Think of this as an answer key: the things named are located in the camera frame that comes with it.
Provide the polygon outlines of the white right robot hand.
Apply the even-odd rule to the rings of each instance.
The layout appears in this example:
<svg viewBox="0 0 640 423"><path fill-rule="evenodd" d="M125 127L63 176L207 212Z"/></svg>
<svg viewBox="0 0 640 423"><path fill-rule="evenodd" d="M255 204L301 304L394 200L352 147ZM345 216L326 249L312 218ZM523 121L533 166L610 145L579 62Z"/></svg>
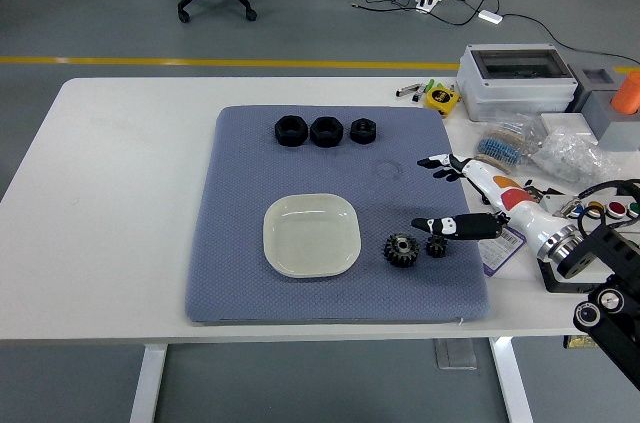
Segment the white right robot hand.
<svg viewBox="0 0 640 423"><path fill-rule="evenodd" d="M453 154L430 156L419 160L418 165L433 169L435 178L466 179L486 198L497 215L416 218L411 222L412 226L450 239L480 240L498 235L496 226L498 220L503 219L526 238L538 259L558 263L566 256L566 245L577 234L575 225L549 213L503 171L481 160Z"/></svg>

